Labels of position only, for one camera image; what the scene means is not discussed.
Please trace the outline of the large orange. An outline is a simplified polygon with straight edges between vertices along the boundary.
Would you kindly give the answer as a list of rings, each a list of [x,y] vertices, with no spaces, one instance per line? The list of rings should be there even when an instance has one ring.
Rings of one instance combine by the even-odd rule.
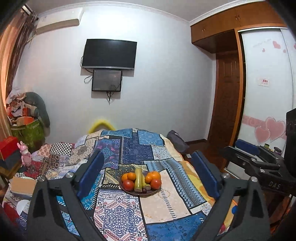
[[[147,174],[149,180],[158,179],[161,180],[161,175],[158,171],[151,171]]]
[[[134,172],[130,172],[130,173],[127,174],[127,178],[128,178],[128,180],[134,182],[136,180],[137,176],[136,176],[136,174]]]

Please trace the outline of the red tomato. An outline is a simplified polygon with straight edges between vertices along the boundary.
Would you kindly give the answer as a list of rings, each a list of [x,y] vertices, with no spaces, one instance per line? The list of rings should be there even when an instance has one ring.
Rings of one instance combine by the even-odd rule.
[[[152,179],[150,182],[151,189],[153,190],[159,190],[161,185],[162,185],[162,182],[160,179]]]
[[[134,182],[132,180],[124,180],[123,183],[123,188],[125,191],[133,191],[134,190]]]

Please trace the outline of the small mandarin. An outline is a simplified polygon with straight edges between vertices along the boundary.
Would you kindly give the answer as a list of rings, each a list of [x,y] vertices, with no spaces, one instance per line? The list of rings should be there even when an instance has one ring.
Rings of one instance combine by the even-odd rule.
[[[125,173],[121,177],[121,181],[124,182],[125,180],[128,180],[128,173]]]
[[[152,180],[152,176],[151,175],[146,175],[145,177],[145,183],[149,184]]]

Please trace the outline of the wooden door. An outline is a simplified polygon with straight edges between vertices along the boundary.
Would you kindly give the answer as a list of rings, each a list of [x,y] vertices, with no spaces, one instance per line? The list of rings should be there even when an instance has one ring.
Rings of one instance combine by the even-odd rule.
[[[216,54],[216,85],[208,142],[224,148],[230,144],[237,113],[240,87],[237,51]]]

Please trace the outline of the brown cardboard box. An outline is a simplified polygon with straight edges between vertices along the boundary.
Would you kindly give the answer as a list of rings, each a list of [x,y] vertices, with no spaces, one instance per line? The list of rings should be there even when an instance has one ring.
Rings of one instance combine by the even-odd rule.
[[[35,179],[13,177],[11,181],[11,192],[13,194],[32,196],[36,183],[37,181]]]

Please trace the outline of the dark bag beside bed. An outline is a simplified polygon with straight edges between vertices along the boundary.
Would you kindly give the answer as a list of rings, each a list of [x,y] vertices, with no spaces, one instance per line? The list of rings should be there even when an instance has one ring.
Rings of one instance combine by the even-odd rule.
[[[181,154],[184,154],[189,149],[189,145],[174,130],[169,131],[166,138],[171,141],[174,148]]]

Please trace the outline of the patchwork blue bedspread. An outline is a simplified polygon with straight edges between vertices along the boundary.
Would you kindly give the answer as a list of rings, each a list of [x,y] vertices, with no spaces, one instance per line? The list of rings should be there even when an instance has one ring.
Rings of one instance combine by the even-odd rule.
[[[48,180],[76,172],[96,151],[104,165],[89,194],[80,201],[103,234],[104,240],[194,240],[214,205],[193,166],[183,160],[170,140],[136,128],[97,131],[77,143],[45,144],[32,154],[32,164],[16,177]],[[158,171],[162,185],[147,193],[125,191],[121,177],[142,168],[142,178]],[[16,238],[27,239],[27,219],[32,196],[13,194],[9,188],[1,205]],[[70,233],[79,233],[62,196],[56,197]]]

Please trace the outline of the pink plush rabbit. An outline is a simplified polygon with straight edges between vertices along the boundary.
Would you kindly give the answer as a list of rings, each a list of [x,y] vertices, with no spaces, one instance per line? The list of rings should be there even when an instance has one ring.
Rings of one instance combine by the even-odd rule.
[[[32,156],[31,156],[31,154],[29,152],[28,146],[22,141],[17,143],[17,146],[18,146],[18,148],[20,150],[22,165],[24,165],[25,167],[31,166],[31,164],[32,164]]]

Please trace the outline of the red box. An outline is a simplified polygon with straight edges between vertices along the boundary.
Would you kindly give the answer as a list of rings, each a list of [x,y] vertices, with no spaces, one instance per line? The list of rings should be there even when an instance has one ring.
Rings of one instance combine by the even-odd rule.
[[[9,136],[0,142],[1,160],[5,160],[13,152],[18,150],[18,139],[13,136]]]

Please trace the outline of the green cardboard box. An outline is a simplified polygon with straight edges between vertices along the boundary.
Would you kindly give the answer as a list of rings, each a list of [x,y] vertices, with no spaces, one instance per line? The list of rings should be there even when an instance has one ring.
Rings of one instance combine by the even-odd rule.
[[[35,120],[26,126],[14,126],[11,128],[14,137],[25,143],[31,153],[39,150],[45,143],[43,126],[39,120]]]

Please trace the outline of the white wardrobe sliding door hearts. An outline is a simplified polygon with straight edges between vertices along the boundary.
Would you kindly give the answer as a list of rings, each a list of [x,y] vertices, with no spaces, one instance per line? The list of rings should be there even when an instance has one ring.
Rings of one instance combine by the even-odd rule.
[[[287,28],[240,31],[245,99],[238,138],[285,149],[286,114],[295,108],[295,38]]]

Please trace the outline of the yellow plush item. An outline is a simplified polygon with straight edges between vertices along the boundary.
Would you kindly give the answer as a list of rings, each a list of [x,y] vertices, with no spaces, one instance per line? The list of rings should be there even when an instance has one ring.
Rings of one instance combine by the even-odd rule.
[[[89,129],[88,134],[94,133],[99,130],[109,130],[109,131],[114,131],[115,127],[107,120],[100,119],[97,120]]]

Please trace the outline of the wooden wardrobe top cabinets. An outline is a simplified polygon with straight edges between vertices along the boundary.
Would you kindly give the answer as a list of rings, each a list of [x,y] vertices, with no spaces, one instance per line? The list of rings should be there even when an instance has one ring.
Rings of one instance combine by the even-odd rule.
[[[235,29],[286,26],[269,3],[260,1],[230,8],[195,23],[191,26],[191,42],[212,54],[236,51]]]

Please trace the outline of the grey plush toy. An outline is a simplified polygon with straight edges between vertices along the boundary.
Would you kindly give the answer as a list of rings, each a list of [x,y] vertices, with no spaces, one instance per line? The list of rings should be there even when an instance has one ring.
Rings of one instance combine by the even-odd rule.
[[[26,92],[24,102],[37,108],[37,117],[41,119],[45,128],[49,128],[50,119],[43,99],[35,92]]]

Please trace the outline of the orange curtain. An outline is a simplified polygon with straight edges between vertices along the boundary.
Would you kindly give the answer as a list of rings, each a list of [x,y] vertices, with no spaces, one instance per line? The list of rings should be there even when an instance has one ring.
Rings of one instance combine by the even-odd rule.
[[[37,19],[37,13],[24,5],[1,32],[1,140],[11,135],[6,98],[12,90],[25,45],[30,35],[34,35]]]

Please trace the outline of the white air conditioner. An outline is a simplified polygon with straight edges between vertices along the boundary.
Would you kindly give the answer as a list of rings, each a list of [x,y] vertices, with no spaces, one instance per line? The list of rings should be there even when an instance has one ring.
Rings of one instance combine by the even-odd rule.
[[[67,9],[47,16],[39,17],[36,34],[42,34],[61,28],[75,27],[80,25],[83,16],[83,8]]]

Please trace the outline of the small wall monitor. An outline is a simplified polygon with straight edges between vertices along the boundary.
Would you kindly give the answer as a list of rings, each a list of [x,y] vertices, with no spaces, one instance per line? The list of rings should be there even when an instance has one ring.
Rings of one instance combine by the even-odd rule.
[[[121,92],[122,71],[97,69],[92,75],[92,91]]]

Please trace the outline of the wall mounted black television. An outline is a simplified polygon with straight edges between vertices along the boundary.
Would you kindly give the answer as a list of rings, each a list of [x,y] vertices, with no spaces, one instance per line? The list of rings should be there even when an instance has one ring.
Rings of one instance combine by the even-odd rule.
[[[133,70],[137,42],[112,39],[87,39],[82,67]]]

